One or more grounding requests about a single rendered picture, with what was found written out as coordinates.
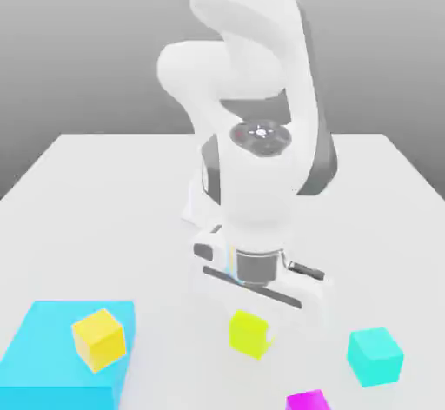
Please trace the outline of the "small lime cube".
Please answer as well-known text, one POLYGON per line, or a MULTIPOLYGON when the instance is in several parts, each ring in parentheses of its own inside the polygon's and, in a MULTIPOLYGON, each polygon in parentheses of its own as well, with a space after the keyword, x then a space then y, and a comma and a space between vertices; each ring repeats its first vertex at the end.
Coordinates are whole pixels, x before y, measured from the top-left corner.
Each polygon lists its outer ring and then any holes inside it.
POLYGON ((276 338, 267 320, 244 310, 237 310, 229 321, 229 345, 236 351, 260 360, 276 338))

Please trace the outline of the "small turquoise cube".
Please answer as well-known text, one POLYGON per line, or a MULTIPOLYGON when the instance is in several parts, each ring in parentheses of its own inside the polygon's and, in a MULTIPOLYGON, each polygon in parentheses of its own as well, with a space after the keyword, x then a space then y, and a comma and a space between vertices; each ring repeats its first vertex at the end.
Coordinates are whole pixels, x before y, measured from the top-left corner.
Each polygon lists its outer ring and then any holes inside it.
POLYGON ((385 327, 356 330, 349 335, 347 361, 362 387, 396 383, 404 352, 385 327))

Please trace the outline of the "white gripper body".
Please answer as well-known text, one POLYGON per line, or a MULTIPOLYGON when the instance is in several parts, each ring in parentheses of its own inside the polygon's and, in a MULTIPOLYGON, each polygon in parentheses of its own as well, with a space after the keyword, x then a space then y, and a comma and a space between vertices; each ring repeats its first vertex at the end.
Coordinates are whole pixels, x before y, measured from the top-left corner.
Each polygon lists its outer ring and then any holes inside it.
POLYGON ((198 265, 198 286, 227 311, 257 315, 267 321, 322 321, 328 312, 329 287, 277 262, 275 278, 266 282, 241 266, 204 262, 198 265))

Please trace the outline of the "small yellow cube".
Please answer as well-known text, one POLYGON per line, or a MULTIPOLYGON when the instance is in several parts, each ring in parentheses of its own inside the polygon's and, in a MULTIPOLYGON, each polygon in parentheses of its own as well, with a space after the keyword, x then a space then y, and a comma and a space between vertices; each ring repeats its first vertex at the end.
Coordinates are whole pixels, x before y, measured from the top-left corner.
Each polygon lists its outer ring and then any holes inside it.
POLYGON ((106 308, 72 324, 71 332, 78 356, 93 373, 127 353, 123 325, 106 308))

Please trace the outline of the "large cyan box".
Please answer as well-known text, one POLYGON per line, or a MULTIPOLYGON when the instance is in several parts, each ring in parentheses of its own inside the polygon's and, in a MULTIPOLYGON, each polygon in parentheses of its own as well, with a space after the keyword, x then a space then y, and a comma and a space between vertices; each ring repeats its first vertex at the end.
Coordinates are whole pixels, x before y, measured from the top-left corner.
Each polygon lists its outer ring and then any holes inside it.
POLYGON ((135 333, 133 301, 34 301, 0 360, 0 410, 119 410, 135 333), (123 325, 127 354, 93 373, 71 326, 103 308, 123 325))

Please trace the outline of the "small magenta cube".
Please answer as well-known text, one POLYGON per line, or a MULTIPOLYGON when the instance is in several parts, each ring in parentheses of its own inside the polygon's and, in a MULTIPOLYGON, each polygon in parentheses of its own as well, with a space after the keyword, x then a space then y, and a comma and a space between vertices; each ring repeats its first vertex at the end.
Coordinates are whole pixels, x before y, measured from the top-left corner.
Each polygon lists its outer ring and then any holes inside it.
POLYGON ((285 410, 331 410, 321 389, 289 395, 285 410))

